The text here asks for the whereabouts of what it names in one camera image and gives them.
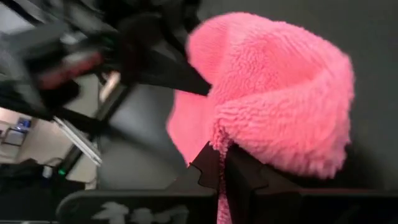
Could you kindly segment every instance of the black plastic part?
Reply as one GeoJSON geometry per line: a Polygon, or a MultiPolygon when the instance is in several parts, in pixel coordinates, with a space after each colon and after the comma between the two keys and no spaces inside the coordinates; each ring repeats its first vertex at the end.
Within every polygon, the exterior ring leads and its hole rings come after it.
{"type": "MultiPolygon", "coordinates": [[[[211,156],[207,165],[218,170],[219,155],[207,146],[197,157],[198,161],[195,159],[192,163],[195,166],[191,165],[186,173],[165,190],[76,192],[67,196],[58,206],[58,220],[63,224],[104,223],[106,220],[92,219],[93,215],[101,212],[103,210],[101,207],[104,204],[116,203],[126,207],[130,215],[140,208],[150,209],[152,213],[159,213],[183,206],[188,210],[187,224],[216,223],[218,173],[215,173],[214,170],[207,172],[206,164],[203,161],[204,156],[211,156]],[[202,179],[206,180],[205,185],[208,187],[200,184],[202,179]]],[[[129,220],[128,214],[125,214],[124,218],[129,220]]]]}
{"type": "Polygon", "coordinates": [[[212,189],[218,188],[220,176],[220,153],[218,151],[207,143],[190,165],[196,167],[202,174],[206,174],[201,176],[200,185],[212,189]]]}
{"type": "Polygon", "coordinates": [[[122,36],[122,82],[139,82],[207,95],[210,84],[189,65],[184,52],[169,44],[160,14],[135,15],[124,20],[119,30],[122,36]]]}
{"type": "Polygon", "coordinates": [[[233,224],[398,222],[398,192],[305,188],[238,146],[229,149],[225,166],[233,224]]]}

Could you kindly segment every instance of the fleece fabric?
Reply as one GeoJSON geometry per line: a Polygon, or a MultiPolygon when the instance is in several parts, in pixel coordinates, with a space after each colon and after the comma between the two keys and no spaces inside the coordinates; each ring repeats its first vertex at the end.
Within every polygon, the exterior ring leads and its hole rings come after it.
{"type": "MultiPolygon", "coordinates": [[[[286,22],[234,12],[193,31],[190,64],[212,84],[208,96],[175,91],[167,129],[191,162],[209,141],[239,144],[277,169],[332,178],[349,143],[354,75],[349,57],[286,22]]],[[[231,223],[223,170],[218,223],[231,223]]]]}

